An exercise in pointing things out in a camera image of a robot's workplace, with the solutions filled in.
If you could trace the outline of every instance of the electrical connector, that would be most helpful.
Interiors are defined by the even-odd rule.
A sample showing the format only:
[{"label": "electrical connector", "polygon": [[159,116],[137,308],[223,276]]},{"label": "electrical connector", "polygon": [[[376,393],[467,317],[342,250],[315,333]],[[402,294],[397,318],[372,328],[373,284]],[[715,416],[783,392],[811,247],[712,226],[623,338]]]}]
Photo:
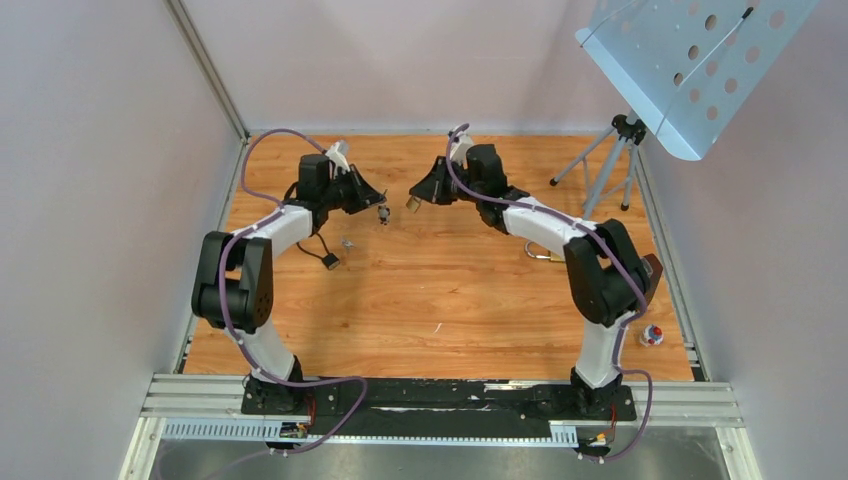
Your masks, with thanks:
[{"label": "electrical connector", "polygon": [[327,267],[327,270],[332,270],[341,264],[339,257],[337,257],[334,253],[327,254],[324,258],[321,259],[321,263]]}]

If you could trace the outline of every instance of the wood surface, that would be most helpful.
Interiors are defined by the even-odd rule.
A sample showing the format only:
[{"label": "wood surface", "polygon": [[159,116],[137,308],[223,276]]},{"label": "wood surface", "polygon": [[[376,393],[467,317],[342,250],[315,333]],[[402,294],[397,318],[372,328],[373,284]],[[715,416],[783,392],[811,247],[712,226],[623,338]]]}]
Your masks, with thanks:
[{"label": "wood surface", "polygon": [[[329,146],[340,137],[317,137]],[[486,227],[474,206],[423,204],[405,208],[409,188],[444,155],[439,136],[349,136],[348,160],[366,181],[388,189],[391,222],[380,225],[376,210],[330,214],[321,233],[341,259],[333,271],[291,248],[274,264],[272,319],[306,375],[435,378],[568,378],[580,354],[583,320],[574,306],[562,263],[528,258],[524,240]],[[583,175],[573,171],[557,187],[550,178],[575,158],[591,137],[474,136],[494,143],[512,184],[566,213],[581,213]],[[596,172],[611,147],[590,158]],[[314,150],[300,139],[262,141],[249,159],[248,185],[282,197],[296,180],[300,157]],[[618,163],[610,185],[626,174]],[[640,255],[655,252],[638,185],[629,211],[621,193],[603,201],[592,220],[614,217],[626,225]],[[228,229],[253,223],[273,205],[240,189]],[[355,246],[349,253],[341,237]],[[302,243],[315,252],[320,242]],[[637,341],[641,327],[665,332],[657,347]],[[625,367],[649,370],[655,380],[691,381],[683,341],[663,282],[649,314],[628,332]],[[186,373],[247,371],[235,345],[204,320],[198,327]]]}]

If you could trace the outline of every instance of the brown object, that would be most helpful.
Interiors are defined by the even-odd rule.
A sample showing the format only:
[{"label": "brown object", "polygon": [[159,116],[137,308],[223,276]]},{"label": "brown object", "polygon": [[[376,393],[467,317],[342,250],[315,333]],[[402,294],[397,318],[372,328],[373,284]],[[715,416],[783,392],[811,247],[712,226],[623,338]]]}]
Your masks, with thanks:
[{"label": "brown object", "polygon": [[[548,181],[591,137],[473,137],[497,146],[510,183],[551,207],[581,212],[581,172],[557,187]],[[334,211],[321,233],[341,266],[327,271],[295,248],[276,260],[271,318],[304,374],[567,379],[580,354],[583,319],[571,300],[565,266],[528,258],[525,240],[486,227],[470,203],[422,204],[414,214],[403,208],[409,188],[444,155],[447,138],[344,138],[348,161],[375,189],[388,189],[391,222],[380,225],[376,209],[354,216]],[[317,139],[329,146],[338,137]],[[604,143],[592,156],[593,172],[611,145]],[[282,197],[297,178],[300,157],[313,152],[300,139],[269,137],[250,159],[247,182]],[[626,168],[626,161],[619,162],[610,185],[623,180]],[[640,256],[655,252],[639,189],[629,211],[622,212],[620,202],[620,194],[607,198],[593,220],[621,220]],[[239,191],[227,228],[248,225],[272,207]],[[356,248],[345,252],[342,236]],[[321,251],[317,238],[302,245]],[[665,332],[660,347],[639,345],[638,333],[649,323]],[[631,326],[622,363],[649,370],[655,380],[692,380],[665,280],[649,314]],[[232,341],[200,320],[185,372],[247,370]]]}]

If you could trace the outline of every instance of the light blue perforated panel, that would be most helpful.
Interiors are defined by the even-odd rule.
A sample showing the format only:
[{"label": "light blue perforated panel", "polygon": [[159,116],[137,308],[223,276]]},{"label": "light blue perforated panel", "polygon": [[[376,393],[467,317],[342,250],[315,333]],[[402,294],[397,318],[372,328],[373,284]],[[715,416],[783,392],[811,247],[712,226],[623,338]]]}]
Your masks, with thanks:
[{"label": "light blue perforated panel", "polygon": [[700,160],[817,3],[599,0],[576,36],[663,147]]}]

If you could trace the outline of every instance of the gray wall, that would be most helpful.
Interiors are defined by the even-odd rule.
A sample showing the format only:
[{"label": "gray wall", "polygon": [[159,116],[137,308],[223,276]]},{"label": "gray wall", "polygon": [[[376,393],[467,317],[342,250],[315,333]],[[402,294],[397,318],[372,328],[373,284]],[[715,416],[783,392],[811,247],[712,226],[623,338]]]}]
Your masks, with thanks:
[{"label": "gray wall", "polygon": [[848,470],[845,25],[822,0],[705,160],[647,145],[706,365],[768,480]]},{"label": "gray wall", "polygon": [[162,1],[0,2],[0,45],[0,476],[112,479],[237,140]]},{"label": "gray wall", "polygon": [[586,0],[187,0],[251,129],[600,130]]}]

